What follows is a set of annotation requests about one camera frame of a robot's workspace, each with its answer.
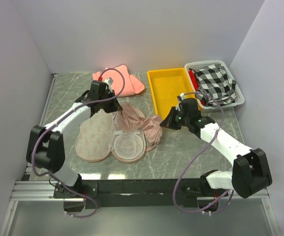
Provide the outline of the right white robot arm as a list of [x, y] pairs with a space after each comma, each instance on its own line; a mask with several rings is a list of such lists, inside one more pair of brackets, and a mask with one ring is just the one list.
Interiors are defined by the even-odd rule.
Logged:
[[246, 199], [272, 184], [266, 153], [252, 149], [225, 132], [211, 117], [202, 116], [193, 98], [179, 101], [160, 124], [163, 128], [179, 130], [187, 127], [199, 139], [211, 144], [232, 165], [232, 170], [212, 170], [200, 177], [200, 190], [211, 196], [217, 189], [233, 190]]

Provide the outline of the pink mesh laundry bag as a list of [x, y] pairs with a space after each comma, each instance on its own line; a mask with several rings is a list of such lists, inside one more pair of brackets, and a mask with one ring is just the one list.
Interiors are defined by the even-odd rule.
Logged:
[[116, 124], [118, 113], [100, 110], [80, 125], [75, 142], [77, 155], [87, 162], [99, 162], [113, 155], [123, 163], [140, 160], [146, 153], [146, 141], [141, 130], [125, 133]]

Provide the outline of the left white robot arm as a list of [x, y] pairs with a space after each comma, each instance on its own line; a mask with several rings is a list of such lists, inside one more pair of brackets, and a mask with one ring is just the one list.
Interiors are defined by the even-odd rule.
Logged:
[[26, 159], [32, 171], [38, 177], [48, 175], [61, 182], [73, 198], [83, 192], [82, 177], [65, 164], [64, 139], [99, 111], [121, 111], [112, 84], [112, 78], [92, 81], [64, 114], [45, 126], [34, 126], [30, 132]]

